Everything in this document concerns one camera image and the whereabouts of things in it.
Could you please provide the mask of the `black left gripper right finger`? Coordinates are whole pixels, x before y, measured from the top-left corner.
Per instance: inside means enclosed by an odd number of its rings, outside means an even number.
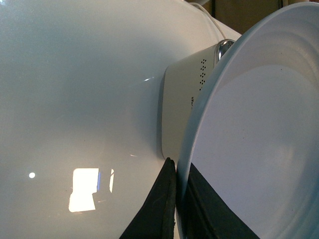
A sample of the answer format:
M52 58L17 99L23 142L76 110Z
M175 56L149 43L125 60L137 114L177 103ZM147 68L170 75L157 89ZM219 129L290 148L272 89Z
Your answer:
M186 188L188 239L257 239L192 164Z

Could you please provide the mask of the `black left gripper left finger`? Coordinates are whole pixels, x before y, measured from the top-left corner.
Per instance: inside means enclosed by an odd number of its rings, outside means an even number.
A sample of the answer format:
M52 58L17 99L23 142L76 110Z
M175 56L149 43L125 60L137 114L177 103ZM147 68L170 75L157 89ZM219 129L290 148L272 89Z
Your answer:
M127 226L122 239L172 239L176 198L175 163L167 158L141 209Z

